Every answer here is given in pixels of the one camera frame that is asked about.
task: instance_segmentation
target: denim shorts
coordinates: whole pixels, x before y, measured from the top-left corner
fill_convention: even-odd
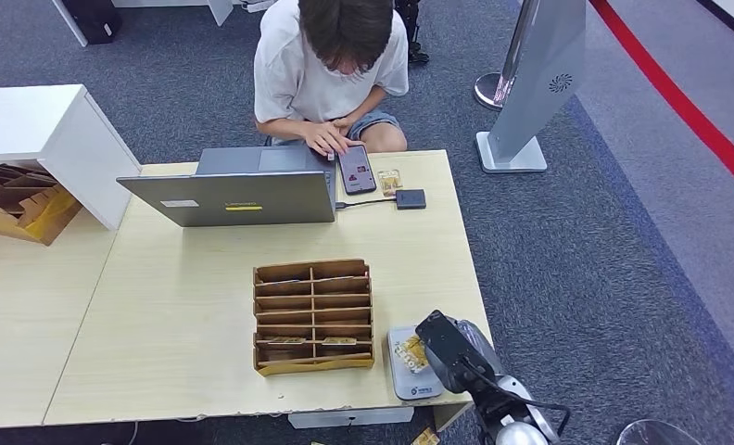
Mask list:
[[[373,111],[370,111],[369,113],[362,116],[361,119],[356,121],[356,123],[354,123],[350,127],[350,130],[348,130],[348,139],[352,141],[358,141],[359,138],[361,138],[361,132],[367,130],[370,125],[381,122],[391,123],[395,127],[399,128],[399,122],[397,122],[397,118],[376,108]],[[292,146],[295,144],[299,144],[300,142],[303,141],[300,141],[299,139],[284,140],[280,139],[279,137],[271,138],[271,144],[273,146]]]

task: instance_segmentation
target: dark hair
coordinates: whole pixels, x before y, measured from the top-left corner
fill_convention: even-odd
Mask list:
[[[363,74],[384,54],[393,0],[298,0],[298,8],[305,37],[329,70],[352,62]]]

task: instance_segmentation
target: knee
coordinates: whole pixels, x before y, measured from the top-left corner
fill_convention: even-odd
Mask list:
[[[377,144],[374,145],[374,152],[396,153],[408,149],[408,141],[405,140],[405,134],[400,130],[395,132],[387,132],[383,134]]]

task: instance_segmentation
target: smartphone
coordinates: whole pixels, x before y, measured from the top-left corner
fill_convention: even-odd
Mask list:
[[[364,146],[352,146],[348,153],[337,156],[337,162],[343,175],[345,193],[357,195],[375,190],[373,169],[370,167]]]

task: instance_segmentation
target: white t-shirt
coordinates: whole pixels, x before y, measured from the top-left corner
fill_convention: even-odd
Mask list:
[[[298,0],[279,0],[260,21],[255,52],[255,117],[323,122],[356,109],[379,85],[391,95],[408,92],[408,39],[397,11],[388,45],[362,75],[330,71],[315,56],[299,23]]]

